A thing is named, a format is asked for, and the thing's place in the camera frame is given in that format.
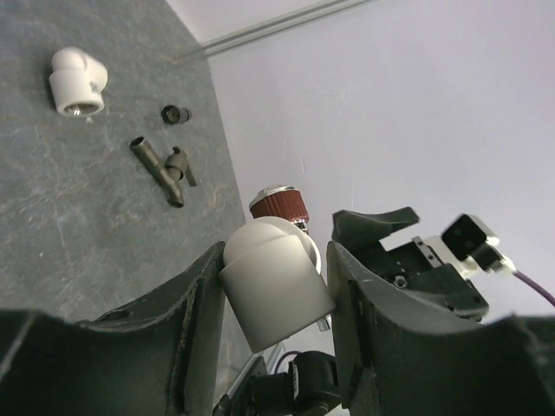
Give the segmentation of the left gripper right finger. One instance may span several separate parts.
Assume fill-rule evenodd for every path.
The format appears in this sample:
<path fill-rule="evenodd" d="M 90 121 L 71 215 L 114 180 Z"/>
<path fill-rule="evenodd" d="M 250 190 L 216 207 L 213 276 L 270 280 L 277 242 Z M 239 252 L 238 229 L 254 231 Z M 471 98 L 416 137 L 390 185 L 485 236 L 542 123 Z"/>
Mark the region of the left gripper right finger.
<path fill-rule="evenodd" d="M 554 320 L 489 324 L 409 296 L 327 247 L 336 368 L 353 415 L 551 415 Z"/>

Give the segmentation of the white elbow pipe fitting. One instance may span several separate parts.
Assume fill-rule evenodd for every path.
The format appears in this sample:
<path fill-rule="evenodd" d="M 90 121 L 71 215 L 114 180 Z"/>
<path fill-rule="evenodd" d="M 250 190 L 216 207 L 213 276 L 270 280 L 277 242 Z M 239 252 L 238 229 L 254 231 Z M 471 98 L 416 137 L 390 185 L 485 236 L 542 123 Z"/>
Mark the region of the white elbow pipe fitting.
<path fill-rule="evenodd" d="M 314 240 L 279 217 L 253 219 L 225 243 L 219 272 L 245 339 L 259 353 L 321 321 L 336 307 Z"/>

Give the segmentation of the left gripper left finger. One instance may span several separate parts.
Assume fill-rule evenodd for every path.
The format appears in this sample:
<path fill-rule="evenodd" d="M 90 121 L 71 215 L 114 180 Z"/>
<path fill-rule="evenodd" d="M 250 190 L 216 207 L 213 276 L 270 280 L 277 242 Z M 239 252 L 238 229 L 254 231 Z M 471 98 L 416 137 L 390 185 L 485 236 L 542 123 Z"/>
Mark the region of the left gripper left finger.
<path fill-rule="evenodd" d="M 4 415 L 208 415 L 224 296 L 222 243 L 93 321 L 1 313 Z"/>

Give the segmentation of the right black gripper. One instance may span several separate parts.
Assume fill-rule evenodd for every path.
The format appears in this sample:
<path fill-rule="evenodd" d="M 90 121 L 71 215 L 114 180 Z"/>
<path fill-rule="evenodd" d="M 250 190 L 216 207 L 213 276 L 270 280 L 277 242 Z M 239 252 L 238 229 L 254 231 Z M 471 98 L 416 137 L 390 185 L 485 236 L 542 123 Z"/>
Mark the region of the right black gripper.
<path fill-rule="evenodd" d="M 420 222 L 410 206 L 379 214 L 341 210 L 332 219 L 331 240 L 349 251 L 365 248 Z M 452 263 L 441 260 L 421 237 L 387 250 L 381 276 L 420 302 L 462 319 L 481 322 L 489 311 L 489 304 L 473 283 Z"/>

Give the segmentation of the second white elbow fitting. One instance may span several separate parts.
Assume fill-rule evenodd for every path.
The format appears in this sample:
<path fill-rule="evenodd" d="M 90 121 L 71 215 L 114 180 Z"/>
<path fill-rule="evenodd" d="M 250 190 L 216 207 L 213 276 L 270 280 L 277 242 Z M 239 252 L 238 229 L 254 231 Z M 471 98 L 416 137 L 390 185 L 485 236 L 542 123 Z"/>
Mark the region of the second white elbow fitting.
<path fill-rule="evenodd" d="M 60 49 L 51 60 L 49 85 L 57 113 L 79 118 L 93 116 L 104 107 L 102 91 L 108 70 L 93 56 L 75 47 Z"/>

